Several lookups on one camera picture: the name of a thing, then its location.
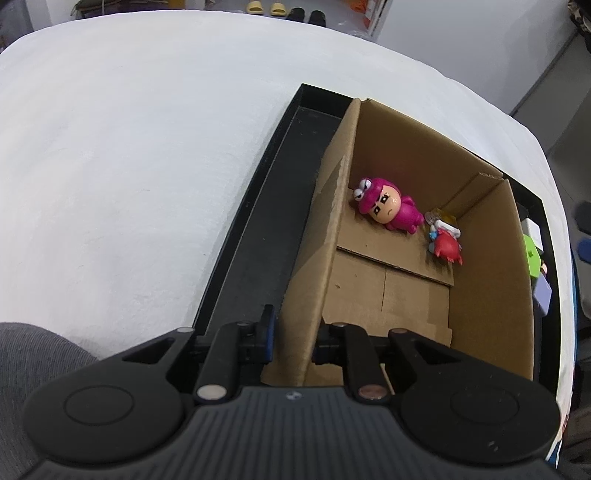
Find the brown cardboard box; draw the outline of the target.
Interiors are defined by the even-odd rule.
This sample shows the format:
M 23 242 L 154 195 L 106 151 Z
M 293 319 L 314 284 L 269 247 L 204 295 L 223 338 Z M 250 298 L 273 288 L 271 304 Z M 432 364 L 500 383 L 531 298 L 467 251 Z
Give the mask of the brown cardboard box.
M 460 229 L 461 256 L 430 252 L 426 226 L 391 230 L 353 197 L 363 179 L 395 184 L 417 210 Z M 439 132 L 373 100 L 354 100 L 322 157 L 304 237 L 263 380 L 338 385 L 312 364 L 322 324 L 384 336 L 394 328 L 531 378 L 534 311 L 525 242 L 509 181 Z

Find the purple white block figure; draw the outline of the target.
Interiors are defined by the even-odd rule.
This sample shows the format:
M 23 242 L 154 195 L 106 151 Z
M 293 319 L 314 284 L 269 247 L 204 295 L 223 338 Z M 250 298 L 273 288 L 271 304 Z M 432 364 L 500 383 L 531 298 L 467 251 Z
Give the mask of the purple white block figure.
M 537 314 L 540 317 L 548 315 L 552 298 L 552 288 L 546 277 L 540 274 L 533 284 L 533 301 Z

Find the white USB charger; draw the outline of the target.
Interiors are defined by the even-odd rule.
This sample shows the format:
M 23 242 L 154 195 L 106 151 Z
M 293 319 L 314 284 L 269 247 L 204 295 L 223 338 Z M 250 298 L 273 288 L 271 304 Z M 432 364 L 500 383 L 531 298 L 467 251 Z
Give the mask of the white USB charger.
M 530 218 L 521 222 L 523 234 L 530 237 L 539 251 L 544 250 L 541 229 L 539 225 Z

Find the right yellow slipper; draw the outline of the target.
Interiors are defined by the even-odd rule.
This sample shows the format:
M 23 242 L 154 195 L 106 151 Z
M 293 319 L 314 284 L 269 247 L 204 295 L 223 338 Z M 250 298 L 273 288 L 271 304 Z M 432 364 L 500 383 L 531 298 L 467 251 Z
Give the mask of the right yellow slipper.
M 287 16 L 287 8 L 283 3 L 273 3 L 273 5 L 270 6 L 270 15 L 277 18 L 284 18 Z

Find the right black slipper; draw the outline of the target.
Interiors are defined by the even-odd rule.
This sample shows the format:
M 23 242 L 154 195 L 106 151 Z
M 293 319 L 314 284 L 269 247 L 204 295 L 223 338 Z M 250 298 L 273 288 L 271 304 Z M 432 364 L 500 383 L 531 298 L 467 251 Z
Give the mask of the right black slipper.
M 320 10 L 311 11 L 310 18 L 308 18 L 308 23 L 315 26 L 325 27 L 327 25 L 325 13 Z

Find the magenta cartoon figure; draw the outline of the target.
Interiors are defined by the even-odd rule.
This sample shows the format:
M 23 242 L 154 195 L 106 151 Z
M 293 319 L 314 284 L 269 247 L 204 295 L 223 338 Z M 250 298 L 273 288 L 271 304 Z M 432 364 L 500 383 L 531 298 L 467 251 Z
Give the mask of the magenta cartoon figure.
M 360 214 L 370 216 L 390 231 L 415 234 L 425 221 L 414 199 L 381 177 L 363 177 L 353 191 L 353 200 Z

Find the green hexagonal container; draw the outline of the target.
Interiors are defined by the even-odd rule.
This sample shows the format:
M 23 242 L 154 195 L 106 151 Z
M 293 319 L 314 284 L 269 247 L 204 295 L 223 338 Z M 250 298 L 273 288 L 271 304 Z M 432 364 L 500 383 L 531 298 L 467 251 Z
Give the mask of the green hexagonal container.
M 524 234 L 523 240 L 524 240 L 524 245 L 525 245 L 526 260 L 527 260 L 529 275 L 532 278 L 538 278 L 541 274 L 541 264 L 542 264 L 542 259 L 540 257 L 539 251 L 538 251 L 533 239 L 529 235 Z

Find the red crab toy figure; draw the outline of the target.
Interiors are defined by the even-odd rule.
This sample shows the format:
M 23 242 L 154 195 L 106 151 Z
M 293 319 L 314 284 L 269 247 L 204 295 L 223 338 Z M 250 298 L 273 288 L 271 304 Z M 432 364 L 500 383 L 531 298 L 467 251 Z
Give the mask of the red crab toy figure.
M 441 209 L 434 209 L 425 214 L 425 220 L 429 225 L 428 250 L 442 262 L 462 265 L 462 232 L 456 217 Z

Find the left yellow slipper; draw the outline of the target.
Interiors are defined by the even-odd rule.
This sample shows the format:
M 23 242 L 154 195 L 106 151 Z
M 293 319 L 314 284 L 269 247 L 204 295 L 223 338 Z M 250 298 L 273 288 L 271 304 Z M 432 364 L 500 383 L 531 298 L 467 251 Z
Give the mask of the left yellow slipper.
M 262 2 L 259 0 L 250 0 L 246 5 L 245 12 L 250 15 L 263 15 L 264 9 Z

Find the left black slipper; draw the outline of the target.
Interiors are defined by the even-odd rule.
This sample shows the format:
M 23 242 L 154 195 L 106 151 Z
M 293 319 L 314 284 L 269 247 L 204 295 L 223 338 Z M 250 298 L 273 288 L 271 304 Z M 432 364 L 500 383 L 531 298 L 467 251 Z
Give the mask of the left black slipper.
M 304 22 L 305 11 L 301 7 L 294 7 L 288 12 L 286 19 L 294 22 Z

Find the black slipper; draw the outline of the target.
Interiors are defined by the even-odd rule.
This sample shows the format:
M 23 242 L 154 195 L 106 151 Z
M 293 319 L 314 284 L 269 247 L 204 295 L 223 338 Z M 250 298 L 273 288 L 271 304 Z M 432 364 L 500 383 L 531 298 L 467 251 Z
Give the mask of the black slipper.
M 327 25 L 325 13 L 320 10 L 311 11 L 310 18 L 308 18 L 308 23 L 315 26 L 325 27 Z
M 286 19 L 294 22 L 304 22 L 305 11 L 301 7 L 294 7 L 288 12 Z

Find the yellow slipper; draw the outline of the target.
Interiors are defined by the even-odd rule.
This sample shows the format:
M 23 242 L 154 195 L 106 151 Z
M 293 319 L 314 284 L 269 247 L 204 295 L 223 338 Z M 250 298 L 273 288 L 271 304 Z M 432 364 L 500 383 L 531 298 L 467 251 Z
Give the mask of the yellow slipper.
M 250 15 L 263 15 L 264 9 L 262 2 L 259 0 L 250 0 L 246 5 L 245 12 Z
M 283 3 L 273 3 L 273 5 L 270 6 L 270 15 L 277 18 L 284 18 L 287 16 L 287 8 Z

